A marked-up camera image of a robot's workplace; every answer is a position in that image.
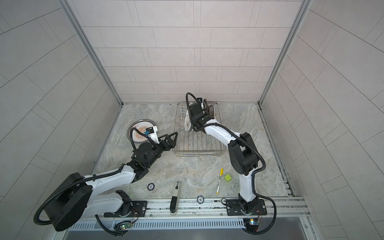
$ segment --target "marble floor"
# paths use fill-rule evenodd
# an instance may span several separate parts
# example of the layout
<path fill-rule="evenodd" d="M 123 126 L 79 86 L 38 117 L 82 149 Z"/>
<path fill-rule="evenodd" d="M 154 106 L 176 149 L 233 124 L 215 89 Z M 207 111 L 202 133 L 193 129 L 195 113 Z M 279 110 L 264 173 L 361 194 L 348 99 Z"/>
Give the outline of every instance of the marble floor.
<path fill-rule="evenodd" d="M 236 132 L 248 132 L 265 159 L 266 169 L 256 174 L 257 192 L 272 197 L 287 196 L 257 105 L 219 103 L 218 106 L 222 124 Z M 113 170 L 131 161 L 132 146 L 126 133 L 133 122 L 149 119 L 156 123 L 158 136 L 173 133 L 176 109 L 176 104 L 124 105 L 95 173 Z M 216 194 L 221 168 L 224 169 L 224 175 L 229 173 L 232 176 L 232 180 L 226 182 L 222 179 L 219 194 Z M 133 199 L 171 198 L 178 180 L 182 182 L 181 198 L 196 198 L 199 195 L 237 197 L 240 191 L 239 176 L 231 166 L 227 150 L 213 157 L 177 157 L 171 150 L 164 152 L 141 180 L 121 185 L 109 193 L 124 190 Z M 149 183 L 155 184 L 154 190 L 147 190 Z"/>

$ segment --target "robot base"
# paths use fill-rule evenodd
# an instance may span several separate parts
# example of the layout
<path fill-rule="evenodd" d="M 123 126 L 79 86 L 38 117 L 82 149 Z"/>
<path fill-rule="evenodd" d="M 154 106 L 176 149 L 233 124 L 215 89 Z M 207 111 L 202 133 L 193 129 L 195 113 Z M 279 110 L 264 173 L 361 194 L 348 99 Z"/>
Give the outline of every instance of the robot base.
<path fill-rule="evenodd" d="M 252 214 L 245 214 L 240 207 L 239 199 L 227 199 L 227 214 L 228 216 L 247 216 L 247 215 L 259 215 L 259 212 L 255 210 Z M 264 204 L 264 200 L 258 199 L 258 202 L 255 205 L 255 209 L 258 209 L 261 212 L 261 215 L 267 215 L 267 211 Z"/>

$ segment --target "metal wire rack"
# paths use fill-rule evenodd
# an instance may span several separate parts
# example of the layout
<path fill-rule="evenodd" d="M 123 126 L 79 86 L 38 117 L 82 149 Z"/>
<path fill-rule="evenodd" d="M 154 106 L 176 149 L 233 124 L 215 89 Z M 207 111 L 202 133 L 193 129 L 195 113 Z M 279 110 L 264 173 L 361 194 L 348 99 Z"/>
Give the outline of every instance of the metal wire rack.
<path fill-rule="evenodd" d="M 214 118 L 221 122 L 217 103 L 208 103 L 213 105 L 215 110 Z M 187 104 L 177 104 L 174 131 L 178 132 L 176 147 L 174 152 L 178 157 L 209 157 L 223 154 L 225 146 L 219 140 L 211 135 L 199 132 L 185 132 L 184 121 L 187 113 Z"/>

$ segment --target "mounting plate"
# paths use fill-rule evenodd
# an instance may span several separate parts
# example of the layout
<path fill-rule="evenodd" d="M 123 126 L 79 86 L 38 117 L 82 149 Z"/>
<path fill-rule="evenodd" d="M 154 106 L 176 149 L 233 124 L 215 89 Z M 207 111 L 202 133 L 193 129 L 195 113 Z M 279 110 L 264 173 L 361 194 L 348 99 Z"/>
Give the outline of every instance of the mounting plate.
<path fill-rule="evenodd" d="M 145 216 L 145 212 L 147 210 L 147 201 L 132 201 L 132 205 L 134 208 L 136 208 L 139 211 L 139 217 Z M 126 215 L 125 217 L 133 218 L 133 216 L 134 216 L 134 212 L 130 211 L 130 213 L 128 213 L 128 215 Z M 104 217 L 121 217 L 121 216 L 113 212 L 106 212 L 104 213 Z"/>
<path fill-rule="evenodd" d="M 229 209 L 227 207 L 228 216 L 248 216 L 241 211 L 239 202 L 240 200 L 238 199 L 227 199 L 226 201 L 227 206 L 228 205 L 231 206 Z M 263 208 L 263 206 L 265 206 L 264 200 L 259 199 L 259 201 L 256 204 L 256 208 L 261 212 L 261 215 L 267 215 L 266 208 Z M 259 213 L 255 211 L 250 215 L 259 215 Z"/>

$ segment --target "green block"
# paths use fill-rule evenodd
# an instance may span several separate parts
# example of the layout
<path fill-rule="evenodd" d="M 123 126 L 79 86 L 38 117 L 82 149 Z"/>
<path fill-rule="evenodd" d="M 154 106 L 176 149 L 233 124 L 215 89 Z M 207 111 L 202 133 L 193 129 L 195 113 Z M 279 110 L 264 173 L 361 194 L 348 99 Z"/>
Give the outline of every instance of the green block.
<path fill-rule="evenodd" d="M 229 174 L 225 175 L 224 178 L 227 182 L 231 181 L 231 179 L 232 179 L 231 175 L 229 175 Z"/>

